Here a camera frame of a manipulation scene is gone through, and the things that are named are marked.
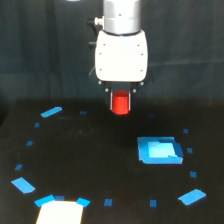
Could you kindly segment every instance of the blue square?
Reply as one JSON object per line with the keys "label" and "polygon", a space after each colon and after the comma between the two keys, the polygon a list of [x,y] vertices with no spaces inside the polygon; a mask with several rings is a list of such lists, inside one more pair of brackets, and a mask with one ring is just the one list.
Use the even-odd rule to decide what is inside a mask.
{"label": "blue square", "polygon": [[39,128],[40,127],[40,123],[35,123],[34,127],[35,128]]}
{"label": "blue square", "polygon": [[105,199],[104,206],[112,206],[112,199]]}
{"label": "blue square", "polygon": [[22,166],[23,166],[23,165],[18,164],[18,165],[16,166],[15,170],[20,170],[20,169],[22,168]]}
{"label": "blue square", "polygon": [[139,160],[146,164],[182,164],[182,149],[174,137],[139,137]]}
{"label": "blue square", "polygon": [[54,196],[55,201],[64,201],[65,196]]}
{"label": "blue square", "polygon": [[187,152],[188,153],[193,153],[193,149],[192,148],[187,148]]}
{"label": "blue square", "polygon": [[14,186],[16,186],[20,191],[22,191],[24,194],[31,193],[35,190],[35,188],[22,177],[11,181],[11,183]]}
{"label": "blue square", "polygon": [[80,114],[86,115],[87,111],[80,111]]}
{"label": "blue square", "polygon": [[202,198],[206,197],[206,194],[198,189],[195,189],[181,197],[178,200],[182,201],[185,205],[190,205]]}
{"label": "blue square", "polygon": [[33,145],[33,141],[28,141],[28,142],[26,143],[26,145],[27,145],[27,146],[31,146],[31,145]]}
{"label": "blue square", "polygon": [[197,173],[195,171],[190,172],[191,177],[197,178]]}
{"label": "blue square", "polygon": [[83,207],[87,207],[87,205],[89,205],[90,201],[83,199],[83,198],[79,198],[77,200],[77,204],[82,205]]}
{"label": "blue square", "polygon": [[156,200],[150,200],[150,207],[156,207],[157,206],[157,202]]}
{"label": "blue square", "polygon": [[189,130],[188,129],[184,129],[184,134],[189,134]]}

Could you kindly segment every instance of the blue piece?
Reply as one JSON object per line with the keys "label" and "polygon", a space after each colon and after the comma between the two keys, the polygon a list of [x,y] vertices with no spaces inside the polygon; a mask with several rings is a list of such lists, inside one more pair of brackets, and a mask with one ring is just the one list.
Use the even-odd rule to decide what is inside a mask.
{"label": "blue piece", "polygon": [[18,165],[16,166],[15,170],[20,170],[20,169],[22,168],[22,166],[23,166],[23,165],[18,164]]}
{"label": "blue piece", "polygon": [[[149,153],[149,151],[150,151],[149,145],[152,145],[152,147],[153,147],[153,144],[155,144],[155,145],[158,145],[158,147],[159,147],[159,146],[162,146],[162,143],[176,144],[175,145],[176,150],[173,149],[173,151],[175,151],[175,152],[171,153],[171,155],[166,154],[166,156],[164,156],[163,158],[156,158],[156,157],[151,158],[150,153]],[[143,163],[146,163],[146,164],[182,164],[183,158],[178,157],[178,155],[175,156],[176,151],[177,151],[178,155],[183,155],[181,146],[180,146],[180,144],[175,143],[174,137],[139,137],[138,138],[139,160],[143,161]]]}
{"label": "blue piece", "polygon": [[31,146],[31,145],[33,145],[33,141],[28,141],[28,142],[26,143],[26,145],[27,145],[27,146]]}
{"label": "blue piece", "polygon": [[84,115],[86,115],[87,112],[86,112],[86,111],[80,111],[80,114],[84,114]]}
{"label": "blue piece", "polygon": [[181,197],[178,200],[181,200],[185,205],[190,205],[202,198],[206,197],[206,194],[198,189],[195,189]]}
{"label": "blue piece", "polygon": [[64,201],[65,196],[54,196],[55,201]]}
{"label": "blue piece", "polygon": [[112,199],[105,199],[104,206],[112,206]]}
{"label": "blue piece", "polygon": [[35,128],[39,128],[39,127],[40,127],[40,123],[35,123],[35,124],[34,124],[34,127],[35,127]]}
{"label": "blue piece", "polygon": [[197,173],[195,171],[190,171],[190,175],[193,178],[197,178]]}
{"label": "blue piece", "polygon": [[192,148],[187,148],[187,152],[188,153],[193,153],[193,149]]}
{"label": "blue piece", "polygon": [[20,191],[22,191],[24,194],[30,193],[35,190],[35,188],[31,184],[29,184],[26,180],[24,180],[22,177],[14,181],[11,181],[11,183],[14,186],[16,186]]}
{"label": "blue piece", "polygon": [[82,205],[83,207],[87,207],[87,205],[89,205],[90,201],[83,199],[83,198],[79,198],[76,203],[79,205]]}
{"label": "blue piece", "polygon": [[62,111],[62,108],[61,107],[55,107],[55,108],[53,108],[51,110],[48,110],[48,111],[42,113],[41,116],[42,117],[49,117],[49,116],[51,116],[53,114],[58,113],[59,111]]}
{"label": "blue piece", "polygon": [[179,143],[173,143],[174,151],[177,156],[184,156],[183,151],[181,149],[181,145]]}
{"label": "blue piece", "polygon": [[156,200],[150,200],[150,207],[154,207],[154,208],[157,207],[157,202],[156,202]]}
{"label": "blue piece", "polygon": [[174,139],[160,139],[160,143],[176,143]]}
{"label": "blue piece", "polygon": [[35,204],[37,205],[37,207],[41,207],[43,204],[46,204],[50,201],[54,201],[54,196],[53,195],[49,195],[45,198],[41,198],[41,199],[35,201]]}
{"label": "blue piece", "polygon": [[189,134],[189,130],[188,129],[184,129],[184,134]]}

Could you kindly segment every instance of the metal cylinder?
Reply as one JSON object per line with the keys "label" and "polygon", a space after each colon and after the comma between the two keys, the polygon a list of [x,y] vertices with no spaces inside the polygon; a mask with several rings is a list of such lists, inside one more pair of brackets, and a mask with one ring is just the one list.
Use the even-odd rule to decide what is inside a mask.
{"label": "metal cylinder", "polygon": [[116,35],[141,30],[140,0],[104,0],[104,30]]}

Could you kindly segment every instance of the black surface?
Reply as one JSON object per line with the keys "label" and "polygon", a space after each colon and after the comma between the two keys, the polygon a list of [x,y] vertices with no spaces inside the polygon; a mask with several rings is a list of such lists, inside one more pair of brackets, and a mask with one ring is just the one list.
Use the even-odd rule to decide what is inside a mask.
{"label": "black surface", "polygon": [[[54,106],[63,111],[41,118]],[[80,115],[83,110],[88,114]],[[0,129],[0,223],[35,223],[34,201],[50,194],[89,199],[82,224],[222,223],[223,112],[221,106],[142,104],[120,117],[101,102],[20,102]],[[174,136],[183,164],[143,164],[137,149],[141,136]],[[33,146],[26,146],[28,140]],[[14,170],[17,164],[23,164],[21,171]],[[190,171],[198,178],[190,178]],[[20,192],[11,184],[19,177],[36,190]],[[196,188],[207,198],[192,206],[177,200]],[[112,207],[104,207],[105,198],[113,199]],[[157,208],[149,207],[150,199],[157,200]]]}

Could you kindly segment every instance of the blue tape marker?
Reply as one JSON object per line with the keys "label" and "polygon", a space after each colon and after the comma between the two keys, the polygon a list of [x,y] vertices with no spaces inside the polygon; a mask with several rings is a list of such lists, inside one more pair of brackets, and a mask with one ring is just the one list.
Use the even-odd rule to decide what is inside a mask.
{"label": "blue tape marker", "polygon": [[80,114],[84,114],[84,115],[86,115],[87,112],[86,112],[86,111],[80,111]]}
{"label": "blue tape marker", "polygon": [[79,198],[76,203],[79,205],[82,205],[83,207],[87,207],[87,205],[89,205],[90,201],[83,199],[83,198]]}
{"label": "blue tape marker", "polygon": [[184,134],[189,134],[189,130],[188,129],[184,129]]}
{"label": "blue tape marker", "polygon": [[15,170],[20,170],[20,169],[22,168],[22,166],[23,166],[23,165],[18,164],[18,165],[16,166]]}
{"label": "blue tape marker", "polygon": [[197,173],[195,171],[190,171],[190,175],[193,178],[197,178]]}
{"label": "blue tape marker", "polygon": [[65,196],[54,196],[55,201],[64,201]]}
{"label": "blue tape marker", "polygon": [[112,199],[105,199],[104,206],[112,206]]}
{"label": "blue tape marker", "polygon": [[50,201],[54,201],[54,196],[53,195],[49,195],[45,198],[41,198],[37,201],[35,201],[35,204],[37,205],[37,207],[41,207],[42,205],[50,202]]}
{"label": "blue tape marker", "polygon": [[39,128],[39,127],[40,127],[40,123],[35,123],[35,124],[34,124],[34,127],[35,127],[35,128]]}
{"label": "blue tape marker", "polygon": [[174,151],[177,156],[184,156],[181,145],[179,143],[173,143]]}
{"label": "blue tape marker", "polygon": [[27,145],[27,146],[31,146],[31,145],[33,145],[33,141],[28,141],[28,142],[26,143],[26,145]]}
{"label": "blue tape marker", "polygon": [[157,207],[157,202],[156,202],[156,200],[150,200],[150,207],[152,207],[152,208]]}
{"label": "blue tape marker", "polygon": [[190,205],[202,198],[206,197],[206,194],[198,189],[195,189],[181,197],[178,200],[182,201],[185,205]]}
{"label": "blue tape marker", "polygon": [[41,116],[42,117],[49,117],[49,116],[51,116],[53,114],[56,114],[56,113],[58,113],[60,111],[62,111],[62,108],[61,107],[55,107],[55,108],[53,108],[51,110],[48,110],[48,111],[42,113]]}
{"label": "blue tape marker", "polygon": [[35,190],[35,188],[31,184],[29,184],[26,180],[24,180],[22,177],[11,181],[11,183],[14,186],[16,186],[20,191],[22,191],[24,194],[31,193]]}
{"label": "blue tape marker", "polygon": [[178,157],[183,156],[181,146],[174,137],[139,137],[138,153],[139,160],[146,164],[182,164],[183,161]]}
{"label": "blue tape marker", "polygon": [[193,153],[193,149],[192,148],[187,148],[187,152],[188,153]]}

